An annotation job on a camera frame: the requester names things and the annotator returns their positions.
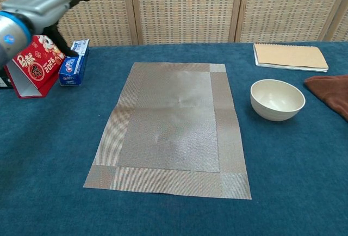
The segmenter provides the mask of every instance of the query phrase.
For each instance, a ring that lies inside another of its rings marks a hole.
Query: cartoon character on box
[[[42,44],[47,53],[52,52],[57,65],[60,65],[64,61],[64,54],[61,53],[51,39],[49,39],[47,36],[40,35],[39,42]]]

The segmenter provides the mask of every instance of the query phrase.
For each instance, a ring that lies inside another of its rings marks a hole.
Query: background wall
[[[94,46],[348,41],[348,0],[91,0],[60,31]]]

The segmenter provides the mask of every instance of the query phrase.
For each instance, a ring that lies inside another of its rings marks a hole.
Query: gray placemat
[[[251,199],[225,66],[135,63],[84,187]]]

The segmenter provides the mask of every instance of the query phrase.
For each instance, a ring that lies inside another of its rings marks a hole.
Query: white bowl
[[[255,82],[250,89],[250,101],[257,114],[271,121],[293,117],[306,103],[299,89],[274,79]]]

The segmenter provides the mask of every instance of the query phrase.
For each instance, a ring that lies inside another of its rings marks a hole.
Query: bowl rim
[[[252,92],[252,88],[253,88],[254,85],[256,85],[257,83],[263,82],[263,81],[281,82],[281,83],[284,83],[284,84],[289,85],[289,86],[291,86],[292,88],[296,89],[296,90],[301,94],[301,96],[302,96],[302,98],[303,98],[302,106],[300,106],[299,108],[297,108],[297,109],[295,109],[295,110],[276,110],[276,109],[270,108],[270,107],[268,107],[268,106],[266,106],[266,105],[260,103],[260,102],[254,97],[254,94],[253,94],[253,92]],[[285,82],[285,81],[281,81],[281,80],[277,80],[277,79],[261,79],[261,80],[259,80],[259,81],[256,81],[256,82],[253,83],[253,84],[251,85],[251,87],[250,87],[250,94],[251,94],[251,96],[255,99],[255,101],[257,101],[259,104],[261,104],[262,106],[264,106],[264,107],[266,107],[266,108],[268,108],[268,109],[271,109],[271,110],[274,110],[274,111],[277,111],[277,112],[293,113],[293,112],[296,112],[296,111],[301,110],[301,109],[305,106],[305,104],[306,104],[306,98],[305,98],[305,96],[303,95],[303,93],[301,92],[301,90],[299,90],[297,87],[295,87],[295,86],[293,86],[293,85],[291,85],[291,84],[289,84],[289,83],[287,83],[287,82]]]

